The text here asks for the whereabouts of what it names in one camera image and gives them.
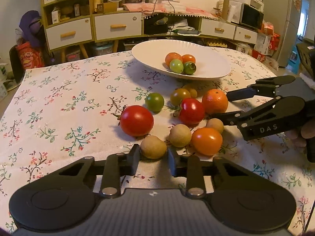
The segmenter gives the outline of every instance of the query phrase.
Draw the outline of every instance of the floral tablecloth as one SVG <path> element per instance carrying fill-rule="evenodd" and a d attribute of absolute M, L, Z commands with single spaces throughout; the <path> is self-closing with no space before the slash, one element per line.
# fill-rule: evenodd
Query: floral tablecloth
<path fill-rule="evenodd" d="M 227 57 L 232 71 L 220 80 L 193 83 L 200 95 L 210 88 L 227 92 L 244 88 L 256 79 L 274 76 L 248 55 L 229 49 L 213 50 Z M 119 115 L 123 106 L 143 105 L 151 92 L 161 93 L 168 101 L 172 91 L 185 84 L 186 81 L 146 68 L 131 52 L 27 70 L 0 123 L 0 227 L 9 232 L 16 229 L 8 202 L 18 188 L 81 157 L 92 155 L 102 160 L 110 154 L 128 152 L 134 143 L 140 143 L 141 139 L 127 136 L 118 126 L 113 114 Z M 267 100 L 255 97 L 236 101 L 229 104 L 228 111 L 249 110 Z M 180 123 L 172 111 L 166 102 L 164 109 L 154 115 L 151 134 L 166 139 L 170 128 Z M 301 233 L 315 199 L 314 165 L 307 161 L 303 151 L 295 149 L 284 134 L 245 141 L 235 126 L 226 127 L 223 139 L 217 155 L 287 188 L 294 195 L 297 210 L 289 229 L 295 235 Z M 179 151 L 193 152 L 191 146 Z M 164 158 L 140 162 L 137 174 L 122 177 L 121 183 L 122 190 L 174 188 L 185 187 L 185 178 L 172 178 Z M 210 178 L 206 179 L 206 187 L 208 192 L 213 191 Z M 314 227 L 315 224 L 310 224 L 308 228 Z"/>

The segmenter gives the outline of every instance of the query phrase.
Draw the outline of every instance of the orange tomato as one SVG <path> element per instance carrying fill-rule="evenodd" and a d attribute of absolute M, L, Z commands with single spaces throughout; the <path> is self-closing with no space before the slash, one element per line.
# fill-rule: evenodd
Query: orange tomato
<path fill-rule="evenodd" d="M 171 52 L 169 54 L 167 54 L 167 56 L 165 57 L 165 63 L 166 65 L 169 67 L 170 66 L 170 63 L 173 59 L 179 59 L 180 61 L 183 62 L 183 59 L 182 59 L 182 56 L 179 55 L 178 53 L 176 52 Z"/>
<path fill-rule="evenodd" d="M 213 89 L 202 97 L 202 104 L 207 114 L 214 114 L 226 112 L 229 101 L 223 91 Z"/>
<path fill-rule="evenodd" d="M 221 134 L 213 128 L 201 128 L 193 133 L 191 143 L 201 154 L 212 156 L 220 151 L 223 138 Z"/>
<path fill-rule="evenodd" d="M 195 57 L 193 55 L 185 54 L 184 56 L 182 56 L 182 58 L 183 58 L 183 64 L 185 64 L 188 61 L 196 63 L 196 59 L 195 59 Z"/>

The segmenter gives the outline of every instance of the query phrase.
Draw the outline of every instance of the metal screw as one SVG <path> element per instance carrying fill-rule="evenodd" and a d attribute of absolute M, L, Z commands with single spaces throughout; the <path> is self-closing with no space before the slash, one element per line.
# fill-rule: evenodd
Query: metal screw
<path fill-rule="evenodd" d="M 117 189 L 114 187 L 106 187 L 102 190 L 102 194 L 112 196 L 117 193 Z"/>
<path fill-rule="evenodd" d="M 199 187 L 193 187 L 193 188 L 190 188 L 188 190 L 188 193 L 189 193 L 189 195 L 196 197 L 196 196 L 203 195 L 204 194 L 204 190 L 202 190 Z"/>

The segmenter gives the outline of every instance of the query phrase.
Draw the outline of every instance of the white plate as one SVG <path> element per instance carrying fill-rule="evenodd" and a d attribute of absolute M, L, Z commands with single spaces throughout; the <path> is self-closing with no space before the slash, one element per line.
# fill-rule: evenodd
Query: white plate
<path fill-rule="evenodd" d="M 141 42 L 131 50 L 135 59 L 158 71 L 182 79 L 211 80 L 227 76 L 231 72 L 230 63 L 223 55 L 209 47 L 178 40 L 152 40 Z M 171 52 L 180 55 L 191 54 L 196 58 L 197 70 L 194 75 L 181 75 L 170 71 L 165 57 Z"/>

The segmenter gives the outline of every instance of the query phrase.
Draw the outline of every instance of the drawer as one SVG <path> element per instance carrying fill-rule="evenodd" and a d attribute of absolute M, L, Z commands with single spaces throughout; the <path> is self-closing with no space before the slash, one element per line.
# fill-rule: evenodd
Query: drawer
<path fill-rule="evenodd" d="M 242 27 L 236 27 L 234 40 L 255 44 L 258 33 Z"/>
<path fill-rule="evenodd" d="M 95 41 L 142 35 L 141 12 L 96 16 Z"/>
<path fill-rule="evenodd" d="M 215 20 L 202 19 L 201 34 L 233 39 L 235 26 Z"/>
<path fill-rule="evenodd" d="M 46 29 L 49 49 L 92 40 L 90 18 L 79 19 Z"/>

